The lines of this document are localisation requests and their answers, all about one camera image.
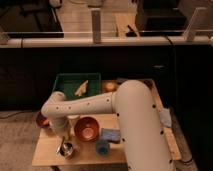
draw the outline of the green plastic tray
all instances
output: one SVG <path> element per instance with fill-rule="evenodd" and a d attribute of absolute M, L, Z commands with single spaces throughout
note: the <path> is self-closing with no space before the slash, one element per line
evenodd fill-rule
<path fill-rule="evenodd" d="M 78 87 L 88 80 L 87 92 L 78 97 L 75 95 Z M 99 73 L 66 73 L 58 74 L 52 91 L 61 91 L 67 100 L 89 97 L 101 93 L 101 75 Z"/>

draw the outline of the orange bowl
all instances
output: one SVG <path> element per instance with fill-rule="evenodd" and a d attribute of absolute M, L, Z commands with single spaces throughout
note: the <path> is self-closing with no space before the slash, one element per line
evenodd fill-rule
<path fill-rule="evenodd" d="M 83 117 L 75 124 L 74 132 L 79 140 L 92 141 L 99 135 L 99 124 L 92 117 Z"/>

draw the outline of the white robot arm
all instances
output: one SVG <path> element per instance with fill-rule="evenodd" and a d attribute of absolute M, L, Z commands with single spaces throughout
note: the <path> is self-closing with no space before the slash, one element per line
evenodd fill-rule
<path fill-rule="evenodd" d="M 142 82 L 130 80 L 117 92 L 65 100 L 63 93 L 55 92 L 42 107 L 56 132 L 66 131 L 68 115 L 116 113 L 129 171 L 175 170 L 153 97 Z"/>

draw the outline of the wooden table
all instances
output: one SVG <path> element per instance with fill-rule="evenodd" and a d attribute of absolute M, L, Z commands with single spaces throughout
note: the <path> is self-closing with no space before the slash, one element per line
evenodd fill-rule
<path fill-rule="evenodd" d="M 155 99 L 158 111 L 162 110 L 163 104 L 158 94 L 157 88 L 153 80 L 151 93 Z M 119 129 L 117 116 L 115 114 L 89 115 L 97 119 L 102 128 Z M 171 128 L 164 128 L 166 139 L 168 141 L 172 159 L 180 160 L 181 154 L 178 149 L 174 134 Z M 123 144 L 110 144 L 110 153 L 107 157 L 102 157 L 95 152 L 95 142 L 81 142 L 75 138 L 73 129 L 71 130 L 71 142 L 75 148 L 75 154 L 72 159 L 67 160 L 57 155 L 56 150 L 60 144 L 60 138 L 50 129 L 41 129 L 35 150 L 32 165 L 33 166 L 54 166 L 54 165 L 83 165 L 83 164 L 108 164 L 108 163 L 125 163 Z"/>

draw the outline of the blue sponge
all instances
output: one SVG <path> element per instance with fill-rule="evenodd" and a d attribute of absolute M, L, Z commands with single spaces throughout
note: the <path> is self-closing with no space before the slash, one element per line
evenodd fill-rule
<path fill-rule="evenodd" d="M 102 128 L 100 139 L 107 140 L 113 143 L 119 143 L 121 139 L 120 130 Z"/>

